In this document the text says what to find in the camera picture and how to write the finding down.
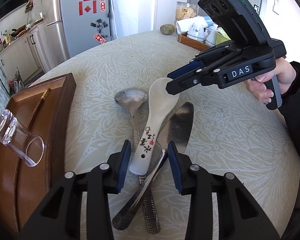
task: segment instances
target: person's arm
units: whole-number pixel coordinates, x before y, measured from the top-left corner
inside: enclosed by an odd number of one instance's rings
[[[277,75],[282,94],[282,106],[280,113],[284,116],[290,136],[300,156],[300,63],[288,63],[283,58],[277,60],[277,66],[273,71],[256,77],[257,80],[245,81],[250,91],[260,102],[271,100],[273,93],[266,89],[261,82],[270,80]]]

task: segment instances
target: stainless steel refrigerator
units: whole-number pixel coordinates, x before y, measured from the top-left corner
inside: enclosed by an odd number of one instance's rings
[[[41,0],[50,53],[61,64],[110,41],[109,0]]]

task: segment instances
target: black sleeve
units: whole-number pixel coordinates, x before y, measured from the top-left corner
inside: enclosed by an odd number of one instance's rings
[[[290,89],[282,95],[280,113],[284,116],[290,136],[300,156],[300,63],[290,63],[297,76]]]

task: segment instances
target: silver screw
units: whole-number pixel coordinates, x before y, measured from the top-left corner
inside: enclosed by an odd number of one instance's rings
[[[103,171],[107,170],[110,168],[110,165],[108,163],[102,163],[100,164],[100,169],[102,169]]]
[[[68,171],[65,174],[66,179],[71,179],[74,176],[74,173],[72,171]]]
[[[199,165],[197,164],[192,164],[190,166],[191,171],[198,171],[200,169]]]
[[[226,178],[227,178],[227,179],[234,179],[234,174],[231,173],[231,172],[228,172],[228,173],[226,174]]]

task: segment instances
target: floral patterned tablecloth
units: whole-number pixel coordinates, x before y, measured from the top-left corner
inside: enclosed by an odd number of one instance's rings
[[[88,172],[118,152],[125,139],[133,141],[130,114],[115,103],[116,92],[128,87],[149,90],[156,79],[187,64],[197,53],[178,43],[176,34],[165,36],[152,31],[97,46],[41,77],[36,83],[72,72],[77,83],[66,134],[66,171]],[[175,110],[187,101],[194,104],[194,123],[185,154],[211,173],[233,172],[282,235],[294,207],[300,171],[299,157],[285,124],[242,84],[223,90],[216,85],[197,85],[181,93]],[[147,111],[147,103],[138,111],[141,132]],[[128,171],[122,192],[109,195],[111,217],[133,195],[137,181],[137,176]],[[185,238],[190,197],[178,194],[169,162],[152,192],[161,232],[147,233],[140,209],[127,230],[114,229],[116,240]],[[213,208],[217,239],[215,195]],[[85,207],[82,214],[81,233],[85,239]]]

